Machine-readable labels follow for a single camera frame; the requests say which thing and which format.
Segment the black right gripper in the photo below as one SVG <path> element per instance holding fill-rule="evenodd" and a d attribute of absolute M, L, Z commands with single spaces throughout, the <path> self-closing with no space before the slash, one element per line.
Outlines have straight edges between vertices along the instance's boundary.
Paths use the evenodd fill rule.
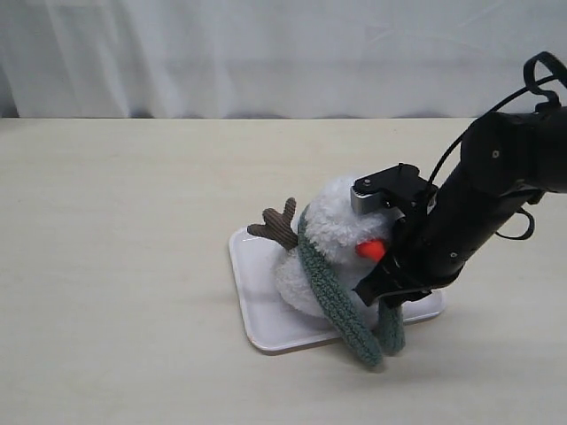
<path fill-rule="evenodd" d="M 403 244 L 388 251 L 353 292 L 366 306 L 388 308 L 428 297 L 453 282 L 483 245 L 483 219 L 467 209 L 435 207 Z"/>

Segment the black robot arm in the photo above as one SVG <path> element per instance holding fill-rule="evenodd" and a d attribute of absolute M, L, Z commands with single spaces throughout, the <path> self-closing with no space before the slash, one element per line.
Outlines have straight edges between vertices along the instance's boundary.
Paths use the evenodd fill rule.
<path fill-rule="evenodd" d="M 524 205 L 565 191 L 566 109 L 489 112 L 463 133 L 460 160 L 440 187 L 405 163 L 354 181 L 355 213 L 401 214 L 385 255 L 354 291 L 365 305 L 424 298 L 456 280 Z"/>

